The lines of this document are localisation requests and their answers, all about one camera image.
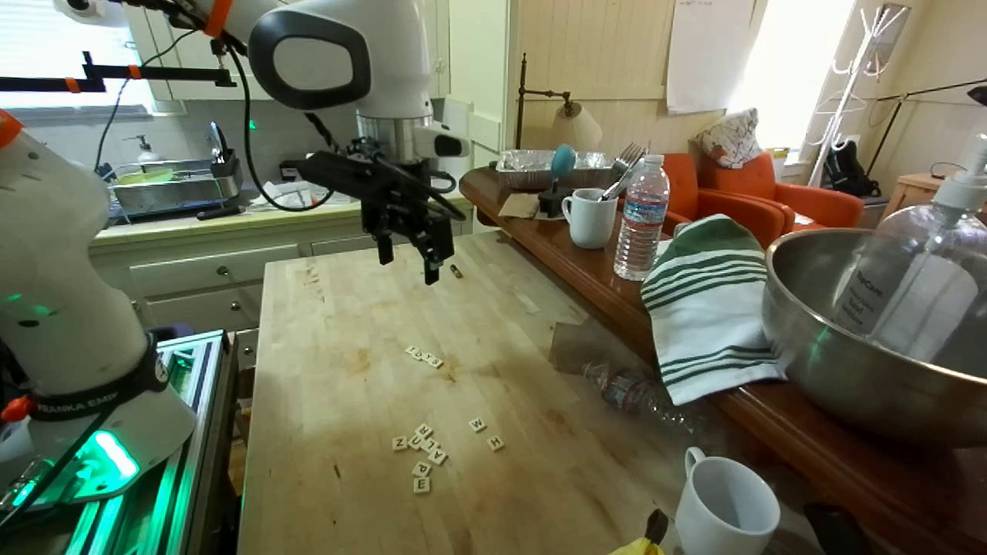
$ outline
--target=green striped towel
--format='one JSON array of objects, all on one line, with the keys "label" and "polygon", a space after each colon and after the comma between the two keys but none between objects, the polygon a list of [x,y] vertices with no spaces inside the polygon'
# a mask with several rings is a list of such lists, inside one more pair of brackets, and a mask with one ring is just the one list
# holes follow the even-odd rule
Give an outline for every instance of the green striped towel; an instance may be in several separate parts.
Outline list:
[{"label": "green striped towel", "polygon": [[761,331],[766,254],[729,217],[687,221],[642,287],[661,380],[677,406],[779,380]]}]

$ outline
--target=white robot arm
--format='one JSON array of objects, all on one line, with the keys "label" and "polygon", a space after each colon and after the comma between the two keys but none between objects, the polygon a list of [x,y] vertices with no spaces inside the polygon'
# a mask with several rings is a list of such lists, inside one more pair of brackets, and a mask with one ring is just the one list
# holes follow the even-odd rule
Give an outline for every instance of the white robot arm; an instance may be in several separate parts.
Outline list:
[{"label": "white robot arm", "polygon": [[[463,143],[432,127],[426,35],[416,0],[279,0],[169,3],[130,0],[203,25],[212,36],[248,43],[255,79],[271,99],[301,108],[355,106],[362,133],[385,158],[314,153],[309,182],[362,199],[364,227],[388,262],[388,233],[406,233],[426,255],[426,282],[454,254],[452,214],[428,189],[428,159],[459,153]],[[60,3],[87,20],[95,0]],[[109,431],[115,452],[103,480],[76,500],[127,489],[191,434],[194,415],[167,388],[155,341],[130,300],[87,259],[104,225],[109,199],[95,175],[66,164],[0,110],[0,341],[16,355],[33,412],[0,431],[0,492],[26,459],[57,459]],[[22,506],[0,500],[0,529]]]}]

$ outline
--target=stainless steel bowl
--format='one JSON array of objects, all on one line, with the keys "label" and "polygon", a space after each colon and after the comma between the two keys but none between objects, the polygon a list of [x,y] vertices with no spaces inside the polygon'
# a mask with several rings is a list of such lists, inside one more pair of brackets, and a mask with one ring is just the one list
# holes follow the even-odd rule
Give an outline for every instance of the stainless steel bowl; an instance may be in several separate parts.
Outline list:
[{"label": "stainless steel bowl", "polygon": [[987,319],[968,314],[937,360],[837,327],[832,291],[867,230],[799,230],[767,251],[766,331],[791,382],[855,428],[909,443],[987,443]]}]

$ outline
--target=white cup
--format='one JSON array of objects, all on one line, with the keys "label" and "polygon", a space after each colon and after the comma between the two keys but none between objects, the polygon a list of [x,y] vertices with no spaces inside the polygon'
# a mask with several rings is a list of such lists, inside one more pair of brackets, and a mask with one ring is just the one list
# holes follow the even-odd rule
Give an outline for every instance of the white cup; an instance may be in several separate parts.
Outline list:
[{"label": "white cup", "polygon": [[685,555],[760,555],[779,529],[773,489],[748,467],[685,449],[677,536]]},{"label": "white cup", "polygon": [[563,202],[568,238],[584,251],[602,251],[615,238],[617,199],[606,202],[606,189],[578,189]]}]

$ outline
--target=bottle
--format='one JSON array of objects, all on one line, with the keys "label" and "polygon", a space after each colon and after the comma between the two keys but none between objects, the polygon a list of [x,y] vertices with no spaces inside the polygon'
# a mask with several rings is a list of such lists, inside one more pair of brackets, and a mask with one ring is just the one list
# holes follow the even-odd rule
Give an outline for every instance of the bottle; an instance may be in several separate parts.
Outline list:
[{"label": "bottle", "polygon": [[597,382],[608,406],[638,418],[661,423],[664,428],[685,439],[694,434],[692,423],[674,406],[665,388],[655,376],[606,360],[584,363],[584,376]]},{"label": "bottle", "polygon": [[982,296],[987,147],[926,208],[878,221],[832,296],[832,322],[900,355],[934,360]]},{"label": "bottle", "polygon": [[665,221],[669,175],[661,153],[646,153],[622,195],[622,217],[615,254],[615,270],[626,282],[646,282],[658,262],[661,225]]}]

